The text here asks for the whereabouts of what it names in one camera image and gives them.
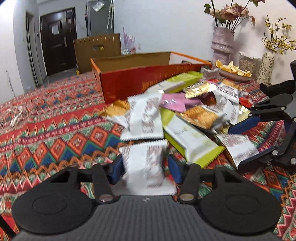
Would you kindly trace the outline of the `green white snack packet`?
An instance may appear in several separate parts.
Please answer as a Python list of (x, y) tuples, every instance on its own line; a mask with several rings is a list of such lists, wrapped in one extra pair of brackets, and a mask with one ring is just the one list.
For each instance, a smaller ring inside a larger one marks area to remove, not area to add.
[(162, 108), (161, 117), (164, 137), (188, 163), (204, 168), (225, 150), (173, 111)]

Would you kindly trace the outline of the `pink snack packet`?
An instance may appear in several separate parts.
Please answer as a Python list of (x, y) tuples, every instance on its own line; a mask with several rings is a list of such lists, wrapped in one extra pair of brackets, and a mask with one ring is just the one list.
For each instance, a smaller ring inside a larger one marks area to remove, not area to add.
[(163, 94), (163, 98), (160, 107), (176, 111), (179, 113), (185, 112), (189, 108), (193, 108), (197, 105), (202, 105), (202, 102), (198, 98), (188, 99), (185, 97), (184, 92), (180, 93), (165, 93)]

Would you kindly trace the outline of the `speckled white vase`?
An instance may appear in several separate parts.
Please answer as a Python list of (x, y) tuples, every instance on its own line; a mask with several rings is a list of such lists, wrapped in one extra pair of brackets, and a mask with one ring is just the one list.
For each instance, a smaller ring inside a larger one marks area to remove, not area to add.
[(270, 80), (273, 73), (274, 66), (274, 53), (273, 51), (266, 49), (262, 56), (261, 64), (257, 73), (257, 82), (259, 84), (265, 84), (270, 86)]

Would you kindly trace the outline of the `glass jar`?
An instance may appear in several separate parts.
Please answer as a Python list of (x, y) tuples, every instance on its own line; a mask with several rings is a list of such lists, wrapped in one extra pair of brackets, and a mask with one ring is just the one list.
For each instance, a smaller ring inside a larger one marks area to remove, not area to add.
[(239, 67), (243, 71), (250, 71), (252, 78), (257, 77), (261, 62), (261, 58), (255, 58), (253, 56), (248, 56), (244, 52), (239, 52)]

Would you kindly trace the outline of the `plate of orange slices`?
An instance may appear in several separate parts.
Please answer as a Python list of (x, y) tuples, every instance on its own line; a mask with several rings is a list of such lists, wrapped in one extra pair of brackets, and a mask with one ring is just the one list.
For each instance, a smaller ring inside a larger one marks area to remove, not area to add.
[(235, 66), (233, 61), (228, 65), (224, 65), (220, 60), (215, 63), (216, 67), (220, 69), (220, 75), (237, 82), (247, 82), (252, 80), (252, 74), (250, 71), (241, 70), (239, 66)]

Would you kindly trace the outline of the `yellow blossom branches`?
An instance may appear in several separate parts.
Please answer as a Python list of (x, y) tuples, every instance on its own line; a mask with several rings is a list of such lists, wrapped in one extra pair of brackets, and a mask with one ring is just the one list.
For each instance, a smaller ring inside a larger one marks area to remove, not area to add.
[(266, 30), (262, 37), (265, 49), (272, 53), (283, 55), (287, 51), (295, 51), (295, 39), (290, 37), (293, 25), (286, 24), (285, 18), (278, 18), (272, 23), (268, 16), (264, 19)]

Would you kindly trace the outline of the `pink ceramic vase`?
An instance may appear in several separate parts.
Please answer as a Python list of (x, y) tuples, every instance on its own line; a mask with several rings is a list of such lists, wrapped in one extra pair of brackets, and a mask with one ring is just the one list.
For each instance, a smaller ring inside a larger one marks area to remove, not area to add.
[(219, 60), (227, 65), (234, 53), (234, 32), (228, 28), (214, 27), (211, 49), (213, 50), (212, 64)]

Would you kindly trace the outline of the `patterned red tablecloth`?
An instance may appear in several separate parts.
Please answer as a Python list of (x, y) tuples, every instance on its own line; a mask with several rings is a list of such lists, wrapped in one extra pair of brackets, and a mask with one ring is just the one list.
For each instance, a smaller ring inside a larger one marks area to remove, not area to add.
[[(20, 121), (9, 127), (22, 107)], [(56, 172), (78, 164), (80, 169), (112, 162), (118, 155), (118, 124), (100, 119), (103, 98), (92, 72), (74, 75), (18, 96), (1, 104), (1, 216), (15, 233), (19, 229), (11, 215), (18, 196)], [(285, 135), (283, 121), (259, 123), (245, 132), (259, 151), (280, 144)], [(274, 233), (295, 240), (295, 175), (280, 167), (259, 168), (244, 177), (275, 196), (282, 215)]]

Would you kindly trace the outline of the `dried pink flowers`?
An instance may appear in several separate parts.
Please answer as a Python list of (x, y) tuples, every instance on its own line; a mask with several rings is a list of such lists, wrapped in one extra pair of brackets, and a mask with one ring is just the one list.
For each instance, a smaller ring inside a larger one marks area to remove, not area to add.
[(204, 13), (211, 16), (214, 19), (214, 26), (226, 28), (234, 32), (241, 23), (250, 21), (255, 26), (255, 17), (250, 15), (248, 5), (253, 4), (258, 7), (260, 4), (266, 3), (265, 0), (248, 0), (245, 5), (238, 4), (231, 1), (226, 4), (222, 9), (215, 7), (214, 1), (204, 4)]

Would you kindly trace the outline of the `long green snack packet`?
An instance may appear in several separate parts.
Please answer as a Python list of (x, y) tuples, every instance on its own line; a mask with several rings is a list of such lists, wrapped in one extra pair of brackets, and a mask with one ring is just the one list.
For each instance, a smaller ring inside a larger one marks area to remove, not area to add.
[(145, 93), (177, 93), (184, 88), (195, 84), (203, 78), (203, 74), (195, 71), (189, 71), (188, 73), (181, 73), (173, 76), (167, 80), (161, 81), (151, 87), (149, 87)]

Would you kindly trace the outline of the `gold snack packet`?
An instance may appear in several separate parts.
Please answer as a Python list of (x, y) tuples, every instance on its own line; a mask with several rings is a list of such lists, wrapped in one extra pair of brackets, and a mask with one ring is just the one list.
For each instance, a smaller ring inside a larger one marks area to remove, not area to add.
[(130, 116), (130, 105), (126, 100), (116, 100), (102, 109), (102, 111), (99, 112), (99, 116), (127, 128), (128, 118)]

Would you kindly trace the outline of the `orange cardboard box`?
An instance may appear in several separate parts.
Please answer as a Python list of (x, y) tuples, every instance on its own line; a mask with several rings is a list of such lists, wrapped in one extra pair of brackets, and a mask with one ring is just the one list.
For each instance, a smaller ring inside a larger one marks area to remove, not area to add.
[(178, 74), (212, 66), (209, 61), (177, 52), (92, 58), (90, 63), (106, 104), (142, 94), (149, 87)]

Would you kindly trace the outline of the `brown cardboard carton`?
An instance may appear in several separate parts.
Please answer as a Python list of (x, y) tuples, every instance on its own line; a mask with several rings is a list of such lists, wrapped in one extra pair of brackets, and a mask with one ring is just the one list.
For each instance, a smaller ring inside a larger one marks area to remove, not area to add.
[(89, 36), (74, 40), (77, 68), (80, 74), (90, 72), (91, 58), (121, 55), (120, 34)]

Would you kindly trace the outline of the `dark entrance door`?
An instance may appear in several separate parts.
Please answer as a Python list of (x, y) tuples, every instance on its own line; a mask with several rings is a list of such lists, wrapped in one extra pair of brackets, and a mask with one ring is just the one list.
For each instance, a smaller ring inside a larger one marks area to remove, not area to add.
[(40, 17), (42, 50), (48, 75), (76, 67), (75, 16), (75, 8), (69, 8)]

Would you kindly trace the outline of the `grey refrigerator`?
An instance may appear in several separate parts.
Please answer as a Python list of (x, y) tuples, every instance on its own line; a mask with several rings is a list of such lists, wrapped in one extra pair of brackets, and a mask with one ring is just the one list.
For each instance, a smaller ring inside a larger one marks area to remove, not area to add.
[(87, 36), (114, 34), (113, 1), (87, 1), (85, 20)]

